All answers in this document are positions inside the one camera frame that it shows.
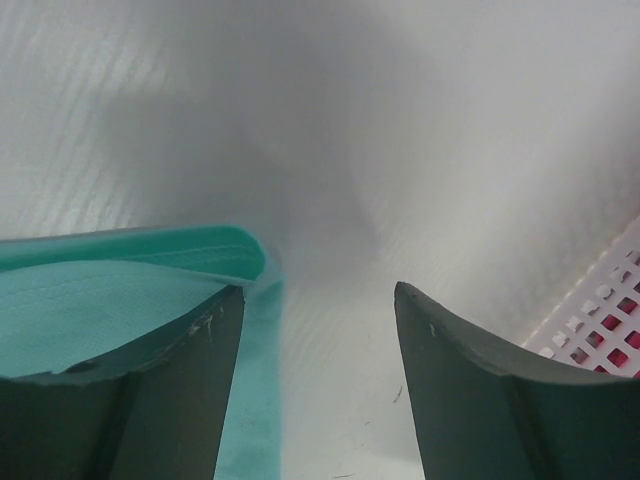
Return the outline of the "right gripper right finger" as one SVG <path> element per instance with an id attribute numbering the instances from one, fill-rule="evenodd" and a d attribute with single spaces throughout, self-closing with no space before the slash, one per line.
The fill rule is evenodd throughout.
<path id="1" fill-rule="evenodd" d="M 397 335 L 428 479 L 635 479 L 639 383 L 547 359 L 394 291 Z"/>

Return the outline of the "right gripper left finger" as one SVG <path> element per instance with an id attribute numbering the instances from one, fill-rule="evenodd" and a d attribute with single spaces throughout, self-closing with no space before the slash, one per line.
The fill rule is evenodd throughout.
<path id="1" fill-rule="evenodd" d="M 5 479 L 210 479 L 244 296 L 227 286 L 181 317 L 63 372 L 1 382 Z"/>

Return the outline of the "teal t shirt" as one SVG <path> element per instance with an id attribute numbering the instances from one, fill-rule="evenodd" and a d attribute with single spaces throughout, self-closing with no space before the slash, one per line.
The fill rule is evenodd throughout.
<path id="1" fill-rule="evenodd" d="M 283 284 L 244 230 L 137 229 L 3 243 L 1 382 L 63 372 L 166 325 L 227 286 L 242 289 L 244 318 L 210 479 L 276 479 Z"/>

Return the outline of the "white plastic basket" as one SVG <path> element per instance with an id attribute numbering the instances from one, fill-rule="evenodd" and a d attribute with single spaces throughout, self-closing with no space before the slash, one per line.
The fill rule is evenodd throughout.
<path id="1" fill-rule="evenodd" d="M 639 376 L 639 221 L 631 222 L 523 343 L 550 360 Z"/>

